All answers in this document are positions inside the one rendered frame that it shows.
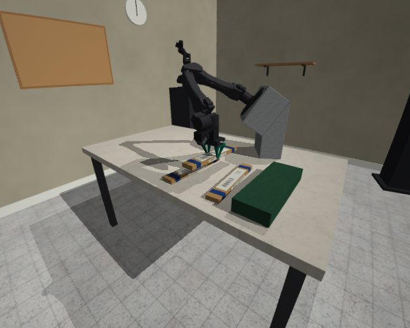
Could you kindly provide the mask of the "white welding electrode pack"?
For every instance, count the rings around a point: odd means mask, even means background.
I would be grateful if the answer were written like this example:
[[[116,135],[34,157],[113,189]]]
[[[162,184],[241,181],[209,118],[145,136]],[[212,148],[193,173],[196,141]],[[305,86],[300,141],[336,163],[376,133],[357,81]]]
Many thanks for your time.
[[[219,204],[251,170],[252,165],[241,163],[206,194],[206,200]]]
[[[184,168],[184,167],[183,167],[183,168],[181,168],[181,169],[179,169],[179,170],[177,170],[177,171],[175,171],[175,172],[172,172],[172,173],[170,173],[170,174],[164,176],[164,177],[163,177],[163,180],[164,180],[165,182],[170,183],[170,184],[172,185],[172,184],[174,184],[174,183],[176,183],[176,182],[182,180],[183,178],[186,178],[187,176],[190,176],[191,174],[194,174],[195,172],[198,172],[198,171],[200,171],[201,169],[204,169],[205,167],[208,167],[209,165],[212,165],[213,163],[216,163],[217,161],[219,161],[219,159],[217,159],[217,160],[215,160],[215,161],[213,161],[213,162],[210,162],[210,163],[208,163],[208,164],[206,164],[206,165],[204,165],[204,166],[201,166],[200,168],[197,168],[197,169],[195,169],[195,170],[193,170],[193,171],[191,171],[190,169],[187,169],[187,168]]]

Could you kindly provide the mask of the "cream welding electrode pack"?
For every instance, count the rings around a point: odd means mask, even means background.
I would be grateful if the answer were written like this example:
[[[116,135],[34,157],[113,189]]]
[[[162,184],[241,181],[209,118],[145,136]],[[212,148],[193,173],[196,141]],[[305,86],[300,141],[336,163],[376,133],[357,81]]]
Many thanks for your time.
[[[232,153],[236,150],[237,150],[236,146],[226,145],[223,148],[219,158],[221,158],[221,157],[223,157],[227,154],[230,154],[230,153]],[[193,171],[193,170],[195,170],[197,168],[200,168],[201,166],[204,166],[204,165],[206,165],[210,162],[213,162],[215,160],[217,160],[217,157],[216,157],[216,154],[215,154],[215,150],[213,150],[213,151],[207,152],[205,154],[202,154],[200,156],[197,156],[193,159],[189,159],[185,162],[182,162],[182,166],[184,168],[187,168],[187,169],[190,169],[191,171]]]

